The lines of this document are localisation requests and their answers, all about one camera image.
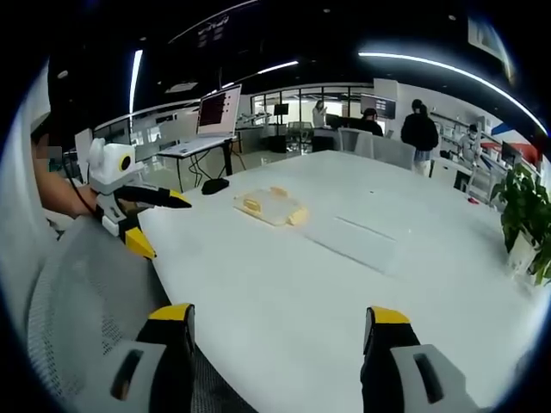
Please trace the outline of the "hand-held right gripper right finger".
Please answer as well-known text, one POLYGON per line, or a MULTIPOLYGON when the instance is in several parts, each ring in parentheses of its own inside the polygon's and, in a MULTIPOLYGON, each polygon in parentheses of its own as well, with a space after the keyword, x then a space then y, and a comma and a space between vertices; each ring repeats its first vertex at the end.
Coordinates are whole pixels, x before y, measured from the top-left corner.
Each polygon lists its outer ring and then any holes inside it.
POLYGON ((401 312, 366 310, 360 371, 365 412, 478 412, 466 378, 443 353, 422 344, 401 312))

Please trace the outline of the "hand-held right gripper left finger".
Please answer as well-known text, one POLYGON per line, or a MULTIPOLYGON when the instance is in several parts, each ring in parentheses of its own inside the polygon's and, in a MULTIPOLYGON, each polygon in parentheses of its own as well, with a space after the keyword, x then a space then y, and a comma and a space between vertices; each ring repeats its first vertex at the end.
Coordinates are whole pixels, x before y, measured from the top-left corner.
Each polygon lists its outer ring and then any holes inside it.
POLYGON ((92 371, 94 412, 189 412, 195 382, 195 307, 151 313, 92 371))

